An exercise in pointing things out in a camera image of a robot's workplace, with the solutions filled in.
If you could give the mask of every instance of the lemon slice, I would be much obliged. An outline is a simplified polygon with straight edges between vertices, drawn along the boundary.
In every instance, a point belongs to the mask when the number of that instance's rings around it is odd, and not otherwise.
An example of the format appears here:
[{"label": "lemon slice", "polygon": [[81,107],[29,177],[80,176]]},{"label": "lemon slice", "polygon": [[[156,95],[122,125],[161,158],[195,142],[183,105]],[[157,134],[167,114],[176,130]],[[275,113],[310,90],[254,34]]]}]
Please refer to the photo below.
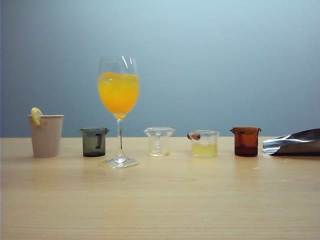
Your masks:
[{"label": "lemon slice", "polygon": [[42,115],[42,112],[40,111],[39,108],[37,108],[37,107],[31,108],[31,116],[32,116],[32,119],[33,119],[35,125],[37,125],[37,126],[40,125],[41,115]]}]

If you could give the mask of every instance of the amber glass jug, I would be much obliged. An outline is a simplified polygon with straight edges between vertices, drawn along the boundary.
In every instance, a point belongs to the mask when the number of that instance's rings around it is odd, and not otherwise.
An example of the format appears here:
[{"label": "amber glass jug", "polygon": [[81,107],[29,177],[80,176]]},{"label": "amber glass jug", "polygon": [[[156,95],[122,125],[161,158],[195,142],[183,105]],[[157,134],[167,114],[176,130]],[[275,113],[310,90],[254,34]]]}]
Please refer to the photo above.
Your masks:
[{"label": "amber glass jug", "polygon": [[230,130],[234,133],[234,154],[242,157],[258,155],[258,135],[260,128],[237,126]]}]

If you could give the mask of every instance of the measuring cup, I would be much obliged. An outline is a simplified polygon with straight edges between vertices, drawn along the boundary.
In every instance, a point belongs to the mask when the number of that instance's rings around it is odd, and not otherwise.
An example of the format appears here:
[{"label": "measuring cup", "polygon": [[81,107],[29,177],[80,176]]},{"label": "measuring cup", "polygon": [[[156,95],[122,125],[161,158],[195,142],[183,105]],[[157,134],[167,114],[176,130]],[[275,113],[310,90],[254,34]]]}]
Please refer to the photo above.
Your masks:
[{"label": "measuring cup", "polygon": [[161,157],[170,154],[170,137],[175,129],[171,127],[148,127],[144,132],[149,139],[149,155]]},{"label": "measuring cup", "polygon": [[191,152],[195,157],[210,158],[218,153],[218,131],[196,130],[187,134],[191,140]]},{"label": "measuring cup", "polygon": [[234,133],[234,154],[242,157],[258,155],[258,135],[260,128],[253,126],[238,126],[230,130]]},{"label": "measuring cup", "polygon": [[99,157],[106,154],[106,137],[109,132],[105,127],[81,128],[82,151],[85,157]]}]

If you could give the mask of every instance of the silver foil bag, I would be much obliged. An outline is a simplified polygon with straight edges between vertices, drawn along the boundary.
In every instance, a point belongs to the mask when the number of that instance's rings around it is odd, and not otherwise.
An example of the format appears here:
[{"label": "silver foil bag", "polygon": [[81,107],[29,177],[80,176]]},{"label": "silver foil bag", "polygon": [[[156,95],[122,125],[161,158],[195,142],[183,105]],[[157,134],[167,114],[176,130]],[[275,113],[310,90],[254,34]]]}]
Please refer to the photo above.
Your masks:
[{"label": "silver foil bag", "polygon": [[320,128],[265,140],[263,152],[268,155],[320,156]]}]

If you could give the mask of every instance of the orange juice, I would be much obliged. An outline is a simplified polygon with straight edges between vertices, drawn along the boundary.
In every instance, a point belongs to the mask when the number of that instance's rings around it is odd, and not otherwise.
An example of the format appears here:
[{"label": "orange juice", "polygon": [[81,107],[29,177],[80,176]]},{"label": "orange juice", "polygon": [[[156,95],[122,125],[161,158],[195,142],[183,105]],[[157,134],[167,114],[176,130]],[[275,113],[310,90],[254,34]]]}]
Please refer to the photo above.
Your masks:
[{"label": "orange juice", "polygon": [[139,95],[139,77],[129,73],[105,72],[98,76],[98,91],[104,106],[116,119],[123,119]]}]

